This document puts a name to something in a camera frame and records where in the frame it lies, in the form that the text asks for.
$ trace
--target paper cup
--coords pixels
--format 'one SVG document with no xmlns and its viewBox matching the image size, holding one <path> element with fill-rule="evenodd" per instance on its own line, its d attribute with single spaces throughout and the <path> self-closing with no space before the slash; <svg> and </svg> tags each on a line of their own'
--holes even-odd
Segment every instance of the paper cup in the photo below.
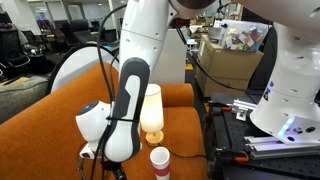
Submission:
<svg viewBox="0 0 320 180">
<path fill-rule="evenodd" d="M 170 179 L 170 152 L 165 147 L 157 147 L 150 154 L 157 180 Z"/>
</svg>

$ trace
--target lamp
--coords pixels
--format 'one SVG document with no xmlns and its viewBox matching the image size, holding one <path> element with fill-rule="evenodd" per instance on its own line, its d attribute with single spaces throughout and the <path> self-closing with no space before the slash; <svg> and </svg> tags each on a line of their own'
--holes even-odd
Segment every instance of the lamp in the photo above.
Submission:
<svg viewBox="0 0 320 180">
<path fill-rule="evenodd" d="M 140 123 L 142 130 L 147 132 L 146 140 L 150 146 L 158 146 L 163 142 L 161 88 L 157 84 L 148 84 L 140 114 Z"/>
</svg>

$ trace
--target lamp base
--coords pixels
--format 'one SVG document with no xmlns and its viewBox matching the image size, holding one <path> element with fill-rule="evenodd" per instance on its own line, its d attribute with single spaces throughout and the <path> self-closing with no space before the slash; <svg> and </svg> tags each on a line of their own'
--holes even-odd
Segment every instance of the lamp base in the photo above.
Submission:
<svg viewBox="0 0 320 180">
<path fill-rule="evenodd" d="M 159 146 L 163 143 L 164 134 L 162 131 L 147 133 L 146 140 L 149 146 Z"/>
</svg>

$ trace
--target orange sofa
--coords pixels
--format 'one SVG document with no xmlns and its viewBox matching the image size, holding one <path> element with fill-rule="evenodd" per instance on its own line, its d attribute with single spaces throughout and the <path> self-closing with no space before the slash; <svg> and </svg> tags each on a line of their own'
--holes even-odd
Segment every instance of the orange sofa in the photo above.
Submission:
<svg viewBox="0 0 320 180">
<path fill-rule="evenodd" d="M 118 72 L 112 73 L 117 82 Z M 165 135 L 162 145 L 181 156 L 205 155 L 191 85 L 162 84 L 161 88 Z M 96 100 L 109 102 L 98 65 L 0 125 L 0 179 L 79 179 L 76 157 L 85 141 L 75 115 L 85 104 Z M 141 130 L 141 151 L 122 164 L 129 180 L 156 179 L 149 160 L 154 147 L 148 146 L 144 137 Z M 207 179 L 205 158 L 171 154 L 170 160 L 171 179 Z M 88 179 L 92 160 L 84 162 Z M 101 179 L 99 163 L 95 169 L 94 179 Z M 112 173 L 105 174 L 105 179 L 114 179 Z"/>
</svg>

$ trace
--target blue light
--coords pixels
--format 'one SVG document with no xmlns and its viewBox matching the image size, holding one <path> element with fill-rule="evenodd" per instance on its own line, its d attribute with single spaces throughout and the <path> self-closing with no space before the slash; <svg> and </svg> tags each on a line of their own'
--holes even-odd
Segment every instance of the blue light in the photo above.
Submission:
<svg viewBox="0 0 320 180">
<path fill-rule="evenodd" d="M 287 129 L 289 129 L 293 121 L 294 117 L 289 118 L 288 121 L 282 126 L 281 130 L 278 133 L 278 136 L 282 136 L 287 131 Z"/>
</svg>

